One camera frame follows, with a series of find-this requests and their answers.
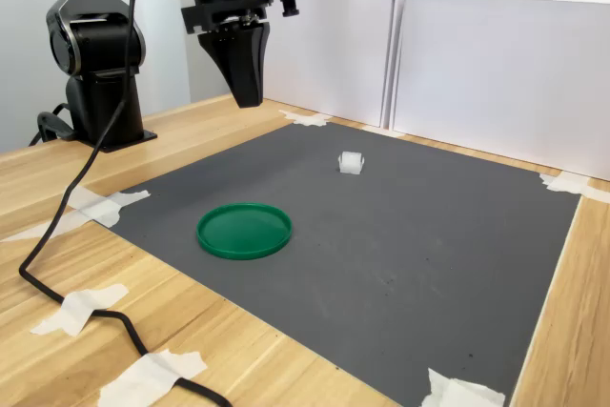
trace power cord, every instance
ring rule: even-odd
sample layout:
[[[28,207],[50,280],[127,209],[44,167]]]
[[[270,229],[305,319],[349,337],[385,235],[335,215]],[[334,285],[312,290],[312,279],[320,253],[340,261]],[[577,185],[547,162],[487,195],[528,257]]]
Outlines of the power cord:
[[[48,287],[47,285],[45,285],[42,281],[38,280],[34,275],[30,274],[28,272],[28,267],[33,262],[33,260],[40,254],[43,247],[49,241],[49,238],[51,237],[51,234],[57,227],[57,224],[59,223],[59,220],[60,220],[63,212],[66,210],[66,206],[68,205],[68,200],[70,199],[70,195],[71,195],[72,191],[74,191],[74,188],[76,188],[76,185],[78,185],[78,183],[80,183],[80,181],[83,179],[85,174],[87,174],[87,172],[91,168],[93,161],[95,160],[95,157],[99,154],[100,147],[102,146],[102,143],[104,142],[104,139],[106,138],[106,135],[108,134],[108,132],[112,128],[112,126],[114,126],[116,119],[119,117],[119,115],[121,114],[121,112],[123,111],[123,109],[125,107],[126,100],[130,94],[130,84],[131,84],[131,68],[130,68],[130,61],[129,61],[129,51],[130,51],[130,40],[132,39],[131,31],[133,31],[133,12],[134,12],[134,10],[135,10],[135,0],[130,0],[129,17],[128,17],[128,31],[130,33],[128,33],[128,37],[127,37],[126,43],[125,43],[125,75],[123,76],[123,96],[121,97],[121,101],[117,105],[116,110],[114,110],[114,113],[112,114],[112,118],[109,121],[106,128],[104,129],[104,131],[102,132],[102,134],[100,135],[99,140],[97,140],[97,143],[93,147],[91,156],[89,156],[89,159],[87,160],[87,162],[85,163],[85,165],[83,166],[81,171],[72,181],[72,183],[70,185],[68,185],[68,188],[64,192],[64,195],[59,204],[59,208],[57,209],[57,212],[55,212],[55,215],[54,215],[53,219],[51,220],[51,224],[49,225],[49,227],[47,228],[45,233],[42,235],[40,240],[38,240],[38,243],[32,249],[32,251],[28,255],[28,257],[26,257],[26,259],[19,266],[19,274],[24,279],[26,279],[31,285],[33,285],[35,288],[37,288],[39,291],[41,291],[42,293],[47,295],[49,298],[51,298],[58,304],[61,304],[64,301],[64,297],[62,295],[60,295],[59,293],[57,293],[56,291],[54,291],[53,289],[51,289],[50,287]],[[125,325],[125,329],[127,329],[127,332],[130,335],[130,339],[132,340],[133,345],[135,345],[135,348],[137,349],[138,353],[143,356],[149,352],[147,350],[146,346],[144,345],[144,343],[142,342],[142,339],[137,334],[137,331],[133,327],[132,322],[125,314],[122,314],[121,312],[115,312],[112,310],[94,310],[91,315],[92,316],[102,316],[102,317],[107,317],[107,318],[115,318],[115,319],[121,320],[121,322]],[[185,388],[193,393],[197,393],[198,395],[206,397],[207,399],[216,403],[220,407],[232,407],[231,402],[229,402],[229,400],[224,398],[219,393],[216,393],[215,391],[213,391],[209,388],[206,388],[205,386],[199,385],[198,383],[187,380],[186,378],[179,378],[178,381],[175,383],[175,385],[181,386],[182,388]]]
[[[67,111],[70,111],[70,108],[68,107],[68,104],[66,104],[66,103],[59,104],[57,107],[55,107],[55,109],[53,110],[52,113],[57,115],[57,114],[59,114],[64,109],[66,109]],[[42,138],[42,134],[40,132],[37,132],[36,135],[31,140],[31,142],[30,142],[30,144],[28,146],[29,147],[33,147],[35,144],[37,144],[40,141],[41,138]]]

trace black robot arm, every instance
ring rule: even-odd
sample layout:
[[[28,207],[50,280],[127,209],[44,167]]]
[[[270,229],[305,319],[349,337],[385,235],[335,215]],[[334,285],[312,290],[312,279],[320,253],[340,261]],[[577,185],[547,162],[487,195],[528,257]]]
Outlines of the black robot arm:
[[[187,32],[198,34],[199,43],[219,67],[239,107],[260,105],[269,36],[269,23],[263,20],[273,0],[194,1],[193,7],[182,9]],[[298,14],[295,0],[281,1],[284,16]],[[58,0],[47,13],[53,57],[71,77],[66,96],[74,132],[65,135],[64,129],[58,134],[94,145],[108,125],[123,95],[124,44],[130,33],[127,23],[128,6],[121,0]],[[131,35],[131,93],[102,144],[103,151],[156,137],[142,126],[134,76],[144,62],[146,46],[135,23]],[[54,121],[40,127],[41,132],[61,125]]]

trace green lid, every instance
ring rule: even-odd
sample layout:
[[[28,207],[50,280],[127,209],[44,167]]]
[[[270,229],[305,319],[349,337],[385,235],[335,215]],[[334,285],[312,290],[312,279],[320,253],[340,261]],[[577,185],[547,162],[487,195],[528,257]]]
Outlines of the green lid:
[[[197,223],[204,250],[227,259],[257,259],[281,250],[290,240],[293,223],[276,207],[240,203],[218,207]]]

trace white tape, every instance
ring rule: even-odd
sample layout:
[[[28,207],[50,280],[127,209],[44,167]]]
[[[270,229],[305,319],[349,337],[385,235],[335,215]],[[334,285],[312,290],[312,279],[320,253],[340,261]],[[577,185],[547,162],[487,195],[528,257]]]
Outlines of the white tape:
[[[51,317],[43,319],[33,328],[32,334],[44,335],[63,329],[69,336],[78,336],[95,309],[108,309],[118,302],[128,289],[121,284],[103,290],[83,290],[69,293],[61,308]]]
[[[302,124],[303,126],[326,126],[326,120],[332,118],[329,114],[316,113],[312,115],[296,114],[280,110],[285,114],[286,119],[293,119],[293,124]]]
[[[111,228],[118,222],[121,208],[130,205],[133,202],[137,202],[138,200],[142,200],[149,195],[151,194],[148,191],[141,191],[139,193],[129,194],[114,193],[109,197],[104,197],[87,188],[77,186],[74,188],[74,191],[72,191],[70,199],[68,200],[68,205],[74,210],[62,215],[51,238],[57,237],[72,229],[76,229],[92,219],[107,228]],[[41,223],[38,226],[29,228],[19,234],[11,235],[0,241],[11,242],[13,240],[41,237],[50,224],[50,221]]]
[[[100,390],[99,407],[146,407],[165,396],[179,378],[193,378],[207,368],[198,352],[174,355],[168,350],[140,357]]]
[[[401,137],[402,135],[404,135],[404,133],[402,133],[402,132],[388,131],[387,129],[376,128],[374,126],[364,126],[362,128],[362,130],[366,131],[366,132],[379,133],[381,135],[385,135],[387,137],[393,137],[393,138],[398,138],[398,137]]]
[[[428,369],[431,393],[420,407],[502,407],[505,396],[483,385],[447,378]]]
[[[550,191],[582,194],[589,199],[610,204],[610,193],[589,186],[589,177],[577,173],[562,172],[558,176],[540,174],[542,183]]]

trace wooden table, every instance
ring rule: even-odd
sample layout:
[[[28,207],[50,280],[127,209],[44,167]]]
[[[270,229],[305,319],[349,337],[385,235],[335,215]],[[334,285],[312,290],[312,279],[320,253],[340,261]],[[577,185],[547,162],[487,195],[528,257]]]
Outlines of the wooden table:
[[[108,195],[292,121],[265,101],[239,110],[218,97],[145,118],[159,138],[100,154],[82,185]],[[361,128],[337,118],[331,121]],[[456,153],[557,175],[558,170],[435,141]],[[0,239],[49,220],[91,149],[53,141],[0,155]],[[610,191],[610,184],[592,180]],[[610,405],[610,206],[582,198],[513,399],[515,406]],[[35,240],[0,243],[0,405],[90,405],[100,387],[139,358],[123,326],[93,318],[77,337],[30,329],[57,305],[17,273]],[[119,236],[87,223],[51,240],[30,271],[60,294],[123,283],[126,313],[151,351],[198,351],[209,369],[194,380],[234,405],[394,403],[187,276]],[[180,388],[159,405],[210,404]]]

